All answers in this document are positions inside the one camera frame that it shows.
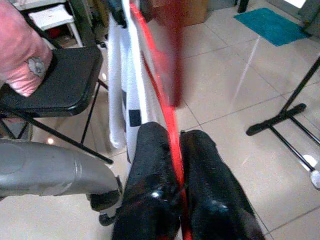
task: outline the blue mat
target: blue mat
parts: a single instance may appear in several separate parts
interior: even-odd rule
[[[234,16],[234,18],[275,46],[281,46],[310,36],[302,32],[301,26],[268,8],[245,12]]]

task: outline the black folding chair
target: black folding chair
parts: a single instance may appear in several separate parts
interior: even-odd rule
[[[108,90],[108,86],[98,79],[103,57],[96,47],[61,48],[45,32],[40,30],[29,19],[28,24],[41,37],[46,38],[56,48],[46,76],[39,88],[30,96],[24,97],[5,84],[0,89],[0,125],[7,135],[13,139],[21,138],[27,124],[30,123],[75,147],[92,154],[108,164],[113,161],[98,152],[84,146],[92,112],[96,103],[100,86]],[[56,131],[34,118],[70,117],[83,112],[93,102],[84,127],[80,142]],[[5,124],[5,118],[21,118],[26,121],[20,134],[15,136]]]

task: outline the gray walker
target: gray walker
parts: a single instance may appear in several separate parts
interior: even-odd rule
[[[62,147],[0,139],[0,200],[9,196],[87,194],[104,226],[122,193],[119,178],[99,159]]]

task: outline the black stand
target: black stand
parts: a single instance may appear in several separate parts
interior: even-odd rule
[[[239,8],[238,8],[238,13],[241,14],[241,13],[244,13],[246,10],[247,10],[247,7],[248,7],[248,3],[249,3],[249,0],[240,0],[240,4],[239,4]],[[238,0],[235,0],[234,1],[234,5],[237,6],[238,5]]]
[[[246,134],[248,136],[255,135],[263,130],[270,129],[287,147],[288,149],[297,157],[299,158],[308,168],[310,172],[315,171],[315,168],[310,165],[308,161],[274,128],[274,125],[290,119],[292,122],[294,122],[308,137],[310,137],[316,144],[320,146],[320,140],[313,135],[305,126],[303,126],[297,119],[294,118],[294,115],[297,115],[299,113],[302,113],[305,108],[307,107],[304,103],[300,103],[293,107],[292,109],[288,110],[289,106],[293,103],[293,101],[296,99],[298,94],[301,92],[301,90],[304,88],[304,86],[307,84],[307,82],[311,79],[313,74],[317,71],[317,69],[320,66],[320,57],[316,60],[316,62],[313,64],[313,66],[310,68],[308,73],[305,75],[301,83],[298,85],[298,87],[294,90],[291,97],[288,99],[288,101],[283,106],[280,113],[268,120],[265,120],[261,123],[255,124],[248,128],[246,131]]]

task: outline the cardboard box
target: cardboard box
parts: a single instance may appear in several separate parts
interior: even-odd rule
[[[184,26],[205,21],[209,0],[184,0]]]
[[[151,0],[152,6],[161,11],[161,7],[170,4],[172,0]],[[209,0],[182,0],[184,26],[201,24],[205,21]]]

